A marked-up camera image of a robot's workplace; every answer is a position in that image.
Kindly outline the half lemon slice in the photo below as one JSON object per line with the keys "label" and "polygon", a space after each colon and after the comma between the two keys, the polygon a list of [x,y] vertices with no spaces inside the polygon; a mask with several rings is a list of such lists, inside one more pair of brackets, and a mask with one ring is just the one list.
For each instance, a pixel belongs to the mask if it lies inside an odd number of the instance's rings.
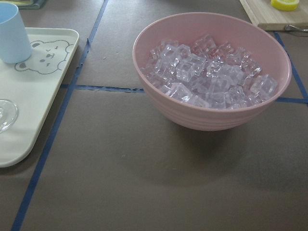
{"label": "half lemon slice", "polygon": [[297,8],[299,0],[271,0],[271,6],[281,11],[293,11]]}

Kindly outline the cream bear tray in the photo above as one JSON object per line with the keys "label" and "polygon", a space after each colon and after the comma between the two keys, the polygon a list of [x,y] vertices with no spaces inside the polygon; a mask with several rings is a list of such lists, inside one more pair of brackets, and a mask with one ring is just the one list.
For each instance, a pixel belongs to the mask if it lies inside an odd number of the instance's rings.
{"label": "cream bear tray", "polygon": [[32,55],[0,64],[0,97],[18,108],[17,120],[0,135],[0,166],[22,161],[33,149],[78,47],[79,33],[63,28],[26,28]]}

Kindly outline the wooden cutting board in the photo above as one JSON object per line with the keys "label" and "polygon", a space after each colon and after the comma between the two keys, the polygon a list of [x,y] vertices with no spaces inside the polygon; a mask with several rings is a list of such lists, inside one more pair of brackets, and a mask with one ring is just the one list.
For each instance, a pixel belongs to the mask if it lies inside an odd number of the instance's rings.
{"label": "wooden cutting board", "polygon": [[269,0],[240,0],[250,21],[265,31],[296,31],[308,28],[308,2],[301,0],[293,11],[274,8]]}

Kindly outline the pink bowl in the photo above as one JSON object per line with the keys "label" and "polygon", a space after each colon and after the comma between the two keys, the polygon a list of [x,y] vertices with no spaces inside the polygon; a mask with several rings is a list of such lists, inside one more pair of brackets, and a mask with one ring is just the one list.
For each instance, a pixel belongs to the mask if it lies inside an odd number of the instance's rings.
{"label": "pink bowl", "polygon": [[148,25],[136,38],[132,58],[137,71],[149,60],[150,49],[162,40],[174,39],[190,44],[203,35],[218,43],[230,42],[245,47],[262,66],[265,74],[278,82],[275,94],[265,102],[242,109],[209,109],[181,103],[155,88],[143,75],[140,81],[152,104],[166,118],[191,129],[218,131],[244,124],[271,106],[287,89],[292,68],[289,57],[279,42],[266,31],[244,20],[218,13],[180,13]]}

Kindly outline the clear ice cubes pile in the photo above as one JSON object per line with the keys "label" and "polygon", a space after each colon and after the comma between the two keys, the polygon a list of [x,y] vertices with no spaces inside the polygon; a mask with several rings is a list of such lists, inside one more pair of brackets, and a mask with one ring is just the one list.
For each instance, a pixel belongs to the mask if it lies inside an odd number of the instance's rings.
{"label": "clear ice cubes pile", "polygon": [[278,82],[243,47],[217,45],[210,35],[191,46],[163,40],[150,50],[141,68],[144,77],[165,95],[198,107],[240,109],[270,99]]}

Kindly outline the clear wine glass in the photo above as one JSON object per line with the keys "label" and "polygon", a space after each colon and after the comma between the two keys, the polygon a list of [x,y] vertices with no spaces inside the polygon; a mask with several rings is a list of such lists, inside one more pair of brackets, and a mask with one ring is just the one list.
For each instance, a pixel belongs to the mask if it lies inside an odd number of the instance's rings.
{"label": "clear wine glass", "polygon": [[15,103],[9,100],[0,101],[0,132],[5,132],[18,118],[19,110]]}

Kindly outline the light blue cup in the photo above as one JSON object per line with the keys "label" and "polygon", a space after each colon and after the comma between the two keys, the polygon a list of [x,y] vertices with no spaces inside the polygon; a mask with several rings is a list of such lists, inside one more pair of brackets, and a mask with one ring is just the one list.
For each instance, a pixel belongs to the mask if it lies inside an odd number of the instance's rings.
{"label": "light blue cup", "polygon": [[19,12],[12,4],[0,4],[0,59],[15,64],[28,59],[32,54],[30,41]]}

